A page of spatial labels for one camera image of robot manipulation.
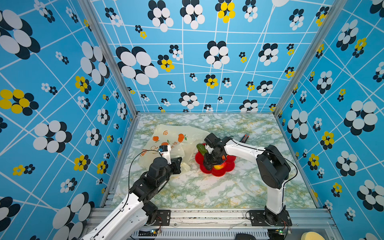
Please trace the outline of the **translucent cream plastic bag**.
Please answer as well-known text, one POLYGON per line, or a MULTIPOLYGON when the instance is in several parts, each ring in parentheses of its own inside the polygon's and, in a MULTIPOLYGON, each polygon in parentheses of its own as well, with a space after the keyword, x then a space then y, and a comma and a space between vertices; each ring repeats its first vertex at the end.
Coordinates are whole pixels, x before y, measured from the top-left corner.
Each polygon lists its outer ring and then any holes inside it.
POLYGON ((159 146, 171 148, 171 158, 182 158, 182 171, 188 172, 193 165, 192 159, 197 153, 197 145, 202 144, 210 133, 191 126, 158 125, 150 140, 144 146, 145 153, 139 159, 139 165, 148 168, 155 157, 159 146))

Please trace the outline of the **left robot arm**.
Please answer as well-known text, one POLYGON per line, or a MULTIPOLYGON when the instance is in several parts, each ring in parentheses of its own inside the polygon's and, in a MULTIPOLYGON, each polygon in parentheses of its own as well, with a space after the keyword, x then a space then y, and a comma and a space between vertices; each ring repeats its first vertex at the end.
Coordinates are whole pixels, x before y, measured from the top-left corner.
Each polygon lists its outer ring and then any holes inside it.
POLYGON ((127 240, 135 231, 152 224, 158 207, 151 199, 172 175, 181 173, 182 158, 157 157, 149 170, 130 188, 124 200, 82 240, 127 240))

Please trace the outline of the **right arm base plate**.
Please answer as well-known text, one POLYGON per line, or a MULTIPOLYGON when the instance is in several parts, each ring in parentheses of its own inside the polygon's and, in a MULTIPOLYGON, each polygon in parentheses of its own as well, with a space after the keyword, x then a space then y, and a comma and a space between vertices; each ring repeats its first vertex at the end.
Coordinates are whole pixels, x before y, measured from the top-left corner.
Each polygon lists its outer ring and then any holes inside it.
POLYGON ((282 210, 279 214, 274 214, 268 209, 250 210, 246 212, 246 219, 253 227, 291 227, 292 221, 288 211, 282 210))

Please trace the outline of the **red flower-shaped plate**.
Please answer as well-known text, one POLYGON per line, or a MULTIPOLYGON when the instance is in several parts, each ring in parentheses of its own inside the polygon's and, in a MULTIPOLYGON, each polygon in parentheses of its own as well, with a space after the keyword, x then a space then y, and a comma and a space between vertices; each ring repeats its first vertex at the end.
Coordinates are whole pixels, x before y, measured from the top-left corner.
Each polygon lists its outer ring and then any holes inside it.
POLYGON ((211 174, 215 177, 222 177, 224 176, 227 172, 231 172, 235 169, 235 156, 227 156, 227 160, 225 161, 226 167, 221 169, 221 170, 215 170, 214 168, 211 171, 208 171, 204 166, 203 166, 203 160, 204 157, 197 152, 195 156, 195 161, 197 164, 200 166, 200 170, 205 173, 205 174, 211 174))

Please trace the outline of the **green yellow mango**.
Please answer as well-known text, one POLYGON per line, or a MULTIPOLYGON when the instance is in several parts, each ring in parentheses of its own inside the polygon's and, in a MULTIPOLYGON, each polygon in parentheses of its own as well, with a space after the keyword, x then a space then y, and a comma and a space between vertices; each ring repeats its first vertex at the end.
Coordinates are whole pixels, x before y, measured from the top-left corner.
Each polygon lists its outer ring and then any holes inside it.
POLYGON ((198 152, 204 157, 208 153, 205 144, 197 144, 198 152))

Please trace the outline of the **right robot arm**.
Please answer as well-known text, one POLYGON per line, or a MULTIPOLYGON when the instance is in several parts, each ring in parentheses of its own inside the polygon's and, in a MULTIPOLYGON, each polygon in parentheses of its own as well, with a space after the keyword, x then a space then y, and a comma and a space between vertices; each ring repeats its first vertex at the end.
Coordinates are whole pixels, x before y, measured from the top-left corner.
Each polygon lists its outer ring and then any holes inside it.
POLYGON ((264 184, 267 186, 267 203, 264 219, 267 225, 277 226, 283 223, 292 226, 289 213, 284 204, 285 185, 291 179, 289 160, 284 158, 277 147, 266 148, 251 146, 234 140, 231 137, 218 138, 210 133, 205 139, 207 152, 203 155, 203 166, 212 170, 214 166, 228 161, 229 156, 256 162, 264 184))

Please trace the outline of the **red yellow mango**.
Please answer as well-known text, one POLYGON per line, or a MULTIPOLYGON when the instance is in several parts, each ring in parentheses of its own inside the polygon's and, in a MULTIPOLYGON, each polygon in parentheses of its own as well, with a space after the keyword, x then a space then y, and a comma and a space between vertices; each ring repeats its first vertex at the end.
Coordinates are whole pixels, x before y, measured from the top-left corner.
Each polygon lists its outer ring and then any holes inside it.
POLYGON ((221 170, 221 169, 223 169, 223 168, 225 168, 226 167, 226 163, 222 163, 221 165, 215 165, 214 166, 214 169, 215 170, 221 170))

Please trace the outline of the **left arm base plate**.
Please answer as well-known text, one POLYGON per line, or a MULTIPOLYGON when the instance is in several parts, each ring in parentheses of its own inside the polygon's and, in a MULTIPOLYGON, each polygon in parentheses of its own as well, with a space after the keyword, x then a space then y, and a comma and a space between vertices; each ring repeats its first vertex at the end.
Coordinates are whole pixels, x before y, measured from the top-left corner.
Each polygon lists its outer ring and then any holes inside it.
POLYGON ((171 220, 171 210, 157 210, 151 214, 146 222, 146 226, 169 226, 171 220))

